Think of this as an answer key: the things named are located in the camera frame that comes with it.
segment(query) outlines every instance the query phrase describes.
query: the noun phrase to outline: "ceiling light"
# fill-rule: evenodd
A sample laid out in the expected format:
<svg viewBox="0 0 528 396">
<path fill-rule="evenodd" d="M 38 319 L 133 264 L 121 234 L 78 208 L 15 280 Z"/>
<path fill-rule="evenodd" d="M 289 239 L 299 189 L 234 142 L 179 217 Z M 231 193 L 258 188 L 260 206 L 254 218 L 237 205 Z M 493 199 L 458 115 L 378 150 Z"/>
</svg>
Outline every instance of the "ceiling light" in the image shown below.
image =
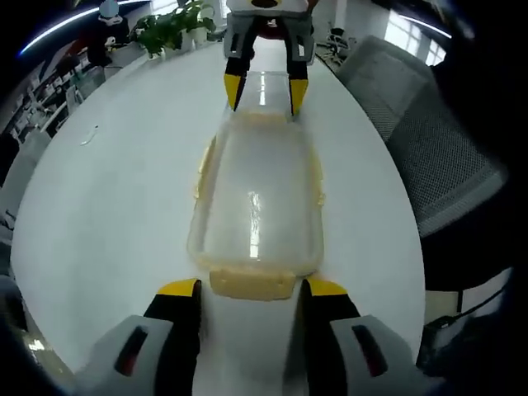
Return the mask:
<svg viewBox="0 0 528 396">
<path fill-rule="evenodd" d="M 150 0 L 124 0 L 122 2 L 117 2 L 120 6 L 122 5 L 125 5 L 125 4 L 131 4 L 133 2 L 149 2 Z M 79 18 L 82 18 L 82 17 L 85 17 L 86 15 L 90 15 L 90 14 L 93 14 L 94 12 L 97 12 L 99 11 L 99 7 L 96 7 L 96 8 L 92 8 L 90 10 L 86 10 L 86 11 L 83 11 L 83 12 L 79 12 L 78 14 L 74 15 L 74 16 L 71 16 L 70 18 L 58 23 L 57 25 L 55 26 L 52 26 L 50 27 L 47 31 L 43 32 L 43 33 L 40 33 L 35 39 L 33 39 L 31 41 L 30 44 L 26 45 L 22 51 L 20 51 L 20 53 L 18 54 L 19 56 L 24 54 L 30 47 L 32 47 L 33 45 L 35 45 L 36 43 L 38 43 L 39 41 L 41 41 L 42 39 L 44 39 L 47 35 L 50 35 L 51 33 L 53 33 L 54 31 L 57 31 L 58 29 L 60 29 L 61 27 L 64 27 L 66 26 L 68 23 L 71 23 L 73 21 L 76 21 L 77 19 Z"/>
<path fill-rule="evenodd" d="M 401 16 L 403 19 L 407 19 L 408 21 L 411 21 L 411 22 L 417 23 L 418 25 L 422 25 L 422 26 L 428 27 L 428 28 L 431 29 L 432 31 L 435 31 L 436 33 L 440 33 L 441 35 L 444 35 L 444 36 L 447 37 L 448 39 L 451 38 L 451 35 L 445 33 L 444 31 L 441 31 L 441 30 L 438 29 L 437 27 L 434 27 L 434 26 L 429 25 L 429 24 L 426 23 L 426 22 L 419 21 L 418 19 L 411 18 L 410 16 L 403 16 L 403 15 L 400 15 L 400 16 Z"/>
</svg>

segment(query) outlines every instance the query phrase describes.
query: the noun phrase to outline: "person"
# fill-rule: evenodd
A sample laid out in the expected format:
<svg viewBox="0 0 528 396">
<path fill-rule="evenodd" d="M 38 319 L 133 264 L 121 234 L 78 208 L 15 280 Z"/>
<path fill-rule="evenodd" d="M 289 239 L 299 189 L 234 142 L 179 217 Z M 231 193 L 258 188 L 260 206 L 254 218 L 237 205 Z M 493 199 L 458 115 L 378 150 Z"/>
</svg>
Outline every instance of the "person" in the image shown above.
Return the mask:
<svg viewBox="0 0 528 396">
<path fill-rule="evenodd" d="M 88 60 L 91 64 L 105 67 L 112 60 L 106 53 L 106 42 L 113 37 L 112 44 L 129 42 L 129 22 L 119 15 L 119 4 L 116 0 L 105 0 L 99 7 L 99 18 L 88 44 Z"/>
</svg>

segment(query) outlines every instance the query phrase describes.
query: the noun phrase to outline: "white table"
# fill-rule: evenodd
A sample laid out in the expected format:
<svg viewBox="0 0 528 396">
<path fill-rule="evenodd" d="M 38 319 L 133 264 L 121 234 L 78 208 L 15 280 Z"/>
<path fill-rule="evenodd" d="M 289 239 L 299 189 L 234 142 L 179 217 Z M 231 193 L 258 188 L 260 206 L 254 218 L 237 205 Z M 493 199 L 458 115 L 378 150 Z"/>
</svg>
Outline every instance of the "white table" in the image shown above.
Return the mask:
<svg viewBox="0 0 528 396">
<path fill-rule="evenodd" d="M 259 45 L 254 68 L 285 67 L 276 42 Z M 142 314 L 161 285 L 207 279 L 186 239 L 197 169 L 226 104 L 224 66 L 220 45 L 136 60 L 78 108 L 41 159 L 19 211 L 12 265 L 37 325 L 71 369 L 104 332 Z M 299 122 L 323 166 L 321 271 L 416 357 L 424 277 L 406 191 L 374 126 L 317 60 L 309 83 Z M 247 302 L 205 287 L 203 300 L 196 394 L 277 394 L 272 377 L 285 362 L 294 299 Z"/>
</svg>

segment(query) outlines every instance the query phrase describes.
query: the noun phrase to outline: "window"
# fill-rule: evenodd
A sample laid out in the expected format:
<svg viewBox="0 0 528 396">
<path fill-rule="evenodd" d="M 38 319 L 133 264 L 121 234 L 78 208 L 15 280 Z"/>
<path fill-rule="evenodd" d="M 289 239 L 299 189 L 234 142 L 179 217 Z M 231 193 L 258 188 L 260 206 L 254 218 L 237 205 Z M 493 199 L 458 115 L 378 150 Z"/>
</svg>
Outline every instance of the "window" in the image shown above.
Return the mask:
<svg viewBox="0 0 528 396">
<path fill-rule="evenodd" d="M 152 14 L 165 15 L 178 7 L 177 0 L 152 0 Z"/>
<path fill-rule="evenodd" d="M 389 14 L 389 24 L 385 31 L 385 39 L 402 50 L 406 50 L 409 54 L 416 56 L 418 51 L 418 43 L 422 33 L 420 29 L 400 17 L 396 12 L 391 11 Z"/>
<path fill-rule="evenodd" d="M 231 10 L 228 7 L 227 0 L 220 0 L 220 11 L 222 13 L 222 18 L 227 18 Z"/>
<path fill-rule="evenodd" d="M 439 64 L 446 57 L 446 52 L 435 41 L 431 40 L 429 45 L 429 54 L 427 54 L 426 65 L 434 66 Z"/>
</svg>

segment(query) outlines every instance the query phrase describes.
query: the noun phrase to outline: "wall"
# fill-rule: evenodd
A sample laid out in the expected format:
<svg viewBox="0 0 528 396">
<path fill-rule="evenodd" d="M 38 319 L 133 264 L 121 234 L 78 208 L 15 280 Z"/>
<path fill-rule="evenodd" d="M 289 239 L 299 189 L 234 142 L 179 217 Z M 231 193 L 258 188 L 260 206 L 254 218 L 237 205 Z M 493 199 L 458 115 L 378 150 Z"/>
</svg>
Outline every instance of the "wall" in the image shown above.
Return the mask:
<svg viewBox="0 0 528 396">
<path fill-rule="evenodd" d="M 326 40 L 336 18 L 337 0 L 319 0 L 313 9 L 313 37 L 316 41 Z"/>
<path fill-rule="evenodd" d="M 357 43 L 368 35 L 383 39 L 388 23 L 389 10 L 370 0 L 348 0 L 345 32 Z"/>
</svg>

